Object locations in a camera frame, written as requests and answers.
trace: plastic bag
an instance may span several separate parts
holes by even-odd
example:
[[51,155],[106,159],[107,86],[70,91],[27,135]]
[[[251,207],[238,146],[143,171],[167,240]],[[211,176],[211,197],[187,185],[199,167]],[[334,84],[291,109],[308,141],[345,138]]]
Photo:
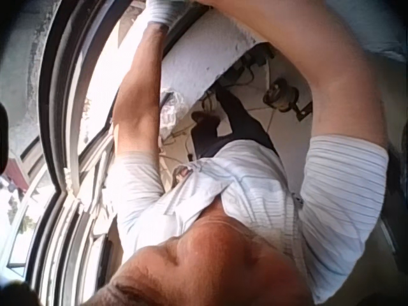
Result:
[[162,89],[160,95],[160,137],[166,140],[176,125],[188,113],[189,107],[179,92]]

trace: dark trousers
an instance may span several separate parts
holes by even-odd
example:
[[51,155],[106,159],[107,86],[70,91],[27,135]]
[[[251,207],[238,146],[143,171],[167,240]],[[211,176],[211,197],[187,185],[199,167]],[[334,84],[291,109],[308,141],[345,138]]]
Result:
[[211,119],[200,121],[191,130],[197,159],[214,157],[226,144],[235,140],[253,140],[277,154],[268,133],[249,115],[236,96],[222,87],[216,89],[215,96],[228,116],[232,134],[218,137],[218,122]]

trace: metal fixture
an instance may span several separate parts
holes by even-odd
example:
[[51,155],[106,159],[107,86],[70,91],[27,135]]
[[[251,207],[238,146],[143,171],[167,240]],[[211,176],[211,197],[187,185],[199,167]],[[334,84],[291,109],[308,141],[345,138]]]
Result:
[[278,78],[265,93],[263,102],[280,111],[281,113],[293,110],[296,118],[301,122],[313,111],[313,102],[310,102],[304,109],[300,110],[297,102],[299,100],[299,90],[292,87],[284,78]]

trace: shirt sleeve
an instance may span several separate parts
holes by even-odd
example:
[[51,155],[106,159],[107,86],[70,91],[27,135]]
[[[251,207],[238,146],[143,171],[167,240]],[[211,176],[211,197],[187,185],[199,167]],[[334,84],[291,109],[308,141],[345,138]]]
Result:
[[142,212],[164,194],[159,167],[153,154],[130,152],[116,157],[109,173],[108,188],[122,245]]
[[387,152],[373,143],[311,139],[299,216],[315,303],[336,293],[363,254],[383,206],[387,166]]

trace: man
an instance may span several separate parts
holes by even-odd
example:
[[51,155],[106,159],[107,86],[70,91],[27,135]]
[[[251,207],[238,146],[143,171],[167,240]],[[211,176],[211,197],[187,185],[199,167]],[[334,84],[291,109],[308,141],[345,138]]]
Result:
[[[268,39],[307,79],[314,115],[302,203],[260,129],[259,138],[245,132],[221,146],[209,142],[198,152],[205,158],[188,164],[184,180],[164,194],[157,147],[161,58],[179,3],[148,0],[151,22],[113,114],[111,188],[127,262],[88,304],[322,303],[363,254],[383,203],[388,156],[372,70],[323,1],[200,2]],[[216,90],[224,108],[239,112],[235,97]]]

